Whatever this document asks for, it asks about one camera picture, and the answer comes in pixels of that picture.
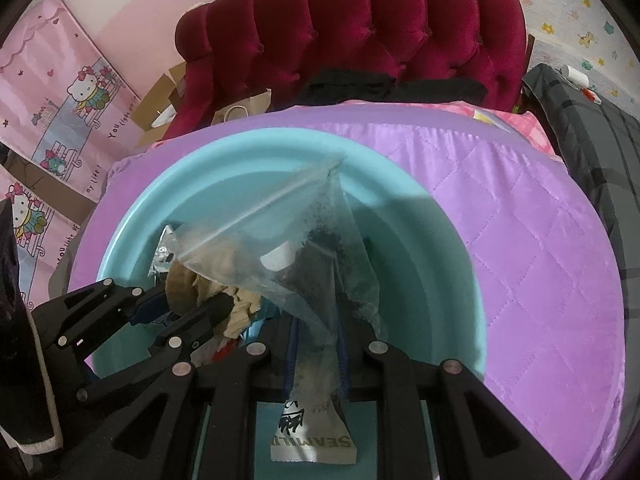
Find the silver foil wrapper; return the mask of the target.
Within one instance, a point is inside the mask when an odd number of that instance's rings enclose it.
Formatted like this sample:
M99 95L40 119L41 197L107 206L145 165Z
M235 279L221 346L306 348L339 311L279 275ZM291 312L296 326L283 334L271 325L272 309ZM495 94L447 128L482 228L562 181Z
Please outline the silver foil wrapper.
M171 245L174 240L174 229L170 224L166 224L160 233L160 238L155 246L149 267L148 275L150 278L154 278L155 281L165 276L174 262L175 254L171 250Z

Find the brown snack packet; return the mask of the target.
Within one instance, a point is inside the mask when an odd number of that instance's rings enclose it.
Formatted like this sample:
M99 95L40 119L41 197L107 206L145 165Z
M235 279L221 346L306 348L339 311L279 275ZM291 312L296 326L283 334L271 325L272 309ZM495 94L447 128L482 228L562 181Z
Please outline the brown snack packet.
M357 447L330 396L283 404L270 445L273 462L355 465L357 457Z

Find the clear zip bag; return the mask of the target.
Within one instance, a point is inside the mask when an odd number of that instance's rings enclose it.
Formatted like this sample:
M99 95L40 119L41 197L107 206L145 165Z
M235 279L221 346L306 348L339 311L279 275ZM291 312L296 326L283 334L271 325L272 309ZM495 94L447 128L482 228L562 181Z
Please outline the clear zip bag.
M177 229L201 243L232 240L244 259L231 282L256 292L297 321L294 398L342 390L340 309L384 335L380 284L341 182L341 159L300 168L262 185L228 209Z

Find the purple quilted table cover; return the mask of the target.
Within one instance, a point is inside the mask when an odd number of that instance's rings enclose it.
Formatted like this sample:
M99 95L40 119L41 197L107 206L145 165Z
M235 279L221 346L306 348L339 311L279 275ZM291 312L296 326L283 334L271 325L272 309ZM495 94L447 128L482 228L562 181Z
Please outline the purple quilted table cover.
M194 131L118 162L70 287L145 276L166 224L342 148L373 243L392 341L437 339L574 479L612 463L625 383L623 293L608 234L556 160L517 133L406 104L294 107Z

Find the pink Hello Kitty curtain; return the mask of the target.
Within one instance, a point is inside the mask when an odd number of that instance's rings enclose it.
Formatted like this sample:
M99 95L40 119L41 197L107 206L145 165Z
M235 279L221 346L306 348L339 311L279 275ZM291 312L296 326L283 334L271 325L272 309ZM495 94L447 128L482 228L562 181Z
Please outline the pink Hello Kitty curtain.
M1 142L64 190L99 201L107 170L137 149L138 96L120 78L63 0L42 0L1 49ZM33 186L1 173L12 207L20 291L33 309L79 230Z

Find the cardboard box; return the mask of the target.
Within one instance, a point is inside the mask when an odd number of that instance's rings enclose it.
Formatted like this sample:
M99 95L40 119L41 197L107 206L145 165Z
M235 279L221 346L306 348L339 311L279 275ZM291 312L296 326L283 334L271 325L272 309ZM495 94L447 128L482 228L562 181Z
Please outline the cardboard box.
M137 148L148 148L163 139L182 102L185 74L185 62L171 67L157 79L132 113L132 120L142 129Z

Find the brown paper bag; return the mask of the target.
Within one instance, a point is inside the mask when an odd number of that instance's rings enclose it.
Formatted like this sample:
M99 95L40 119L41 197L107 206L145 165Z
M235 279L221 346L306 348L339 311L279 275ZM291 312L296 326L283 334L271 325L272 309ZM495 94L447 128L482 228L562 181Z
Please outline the brown paper bag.
M210 124L212 126L219 125L225 122L232 122L232 120L265 114L270 106L271 90L266 89L262 93L249 96L217 110Z

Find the grey plaid bedding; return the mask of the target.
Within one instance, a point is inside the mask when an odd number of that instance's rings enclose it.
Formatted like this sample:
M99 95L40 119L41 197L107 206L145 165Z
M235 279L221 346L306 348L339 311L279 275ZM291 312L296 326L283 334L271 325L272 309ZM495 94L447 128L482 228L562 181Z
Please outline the grey plaid bedding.
M639 277L639 121L602 98L592 102L539 64L523 78L552 131L568 173L600 216L620 277Z

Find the white bottle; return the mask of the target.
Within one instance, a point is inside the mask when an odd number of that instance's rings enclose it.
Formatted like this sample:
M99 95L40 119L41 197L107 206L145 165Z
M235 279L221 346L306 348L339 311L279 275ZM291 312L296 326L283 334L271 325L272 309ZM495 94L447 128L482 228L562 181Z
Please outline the white bottle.
M569 65L563 65L560 68L560 73L568 82L574 84L574 86L579 90L588 89L590 86L589 77L577 68Z

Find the red velvet tufted headboard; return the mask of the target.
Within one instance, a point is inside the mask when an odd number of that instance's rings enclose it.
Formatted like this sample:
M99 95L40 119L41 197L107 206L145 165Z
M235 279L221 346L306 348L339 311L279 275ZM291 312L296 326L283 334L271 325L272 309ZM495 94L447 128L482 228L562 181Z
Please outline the red velvet tufted headboard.
M168 138L264 90L291 102L324 70L470 78L510 110L527 66L520 0L215 0L180 18L175 45L186 88Z

